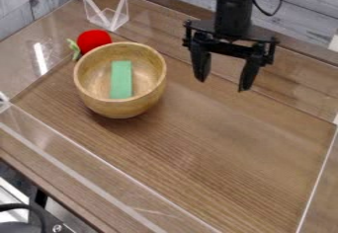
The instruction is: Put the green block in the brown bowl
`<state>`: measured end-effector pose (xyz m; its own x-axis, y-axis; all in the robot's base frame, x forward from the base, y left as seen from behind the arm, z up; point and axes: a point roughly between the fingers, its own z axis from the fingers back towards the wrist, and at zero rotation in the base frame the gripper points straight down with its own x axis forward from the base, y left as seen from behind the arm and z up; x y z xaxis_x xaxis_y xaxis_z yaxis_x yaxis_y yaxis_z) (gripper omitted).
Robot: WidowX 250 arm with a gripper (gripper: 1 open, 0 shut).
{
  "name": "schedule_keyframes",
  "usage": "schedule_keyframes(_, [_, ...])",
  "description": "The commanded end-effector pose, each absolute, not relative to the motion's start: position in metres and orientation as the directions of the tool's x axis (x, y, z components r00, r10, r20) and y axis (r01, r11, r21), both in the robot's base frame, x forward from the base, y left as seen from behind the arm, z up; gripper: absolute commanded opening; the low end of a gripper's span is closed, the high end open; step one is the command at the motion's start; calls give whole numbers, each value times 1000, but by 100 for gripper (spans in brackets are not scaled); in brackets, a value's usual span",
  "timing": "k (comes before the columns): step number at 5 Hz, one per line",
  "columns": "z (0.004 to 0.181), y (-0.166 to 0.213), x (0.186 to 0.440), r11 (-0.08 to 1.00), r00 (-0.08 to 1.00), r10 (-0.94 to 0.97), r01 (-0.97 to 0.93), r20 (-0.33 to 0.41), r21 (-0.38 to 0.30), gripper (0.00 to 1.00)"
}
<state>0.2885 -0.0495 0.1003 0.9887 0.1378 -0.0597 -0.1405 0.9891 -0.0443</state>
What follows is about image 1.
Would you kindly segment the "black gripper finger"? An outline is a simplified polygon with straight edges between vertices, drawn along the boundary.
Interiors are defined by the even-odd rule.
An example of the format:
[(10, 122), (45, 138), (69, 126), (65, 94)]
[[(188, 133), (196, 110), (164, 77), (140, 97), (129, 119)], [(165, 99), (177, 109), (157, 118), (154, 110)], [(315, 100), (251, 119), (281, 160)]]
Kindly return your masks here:
[(204, 82), (210, 70), (210, 54), (194, 39), (189, 44), (189, 57), (193, 77), (198, 82)]
[(259, 70), (265, 66), (264, 57), (259, 53), (253, 53), (245, 61), (240, 79), (239, 79), (239, 92), (248, 91), (255, 82)]

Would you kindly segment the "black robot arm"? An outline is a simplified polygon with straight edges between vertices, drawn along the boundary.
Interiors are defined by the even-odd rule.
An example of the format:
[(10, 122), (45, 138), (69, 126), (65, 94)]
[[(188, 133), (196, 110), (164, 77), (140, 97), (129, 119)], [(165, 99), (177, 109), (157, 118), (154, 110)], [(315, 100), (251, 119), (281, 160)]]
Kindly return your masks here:
[(261, 67), (273, 63), (276, 45), (273, 35), (263, 35), (252, 26), (252, 6), (265, 16), (272, 16), (280, 6), (269, 13), (261, 9), (256, 0), (216, 0), (210, 20), (185, 20), (181, 45), (189, 51), (193, 77), (202, 82), (210, 70), (210, 54), (217, 53), (245, 60), (237, 91), (251, 89)]

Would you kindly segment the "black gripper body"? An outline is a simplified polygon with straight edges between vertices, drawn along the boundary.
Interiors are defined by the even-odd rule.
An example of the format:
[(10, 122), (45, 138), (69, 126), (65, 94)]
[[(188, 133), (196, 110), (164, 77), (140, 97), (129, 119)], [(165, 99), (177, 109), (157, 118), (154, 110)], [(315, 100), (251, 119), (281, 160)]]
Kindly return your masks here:
[(273, 36), (260, 35), (252, 28), (252, 7), (255, 0), (216, 0), (213, 18), (209, 20), (186, 20), (181, 45), (189, 51), (194, 39), (209, 54), (228, 55), (247, 61), (259, 53), (265, 65), (273, 62), (276, 45)]

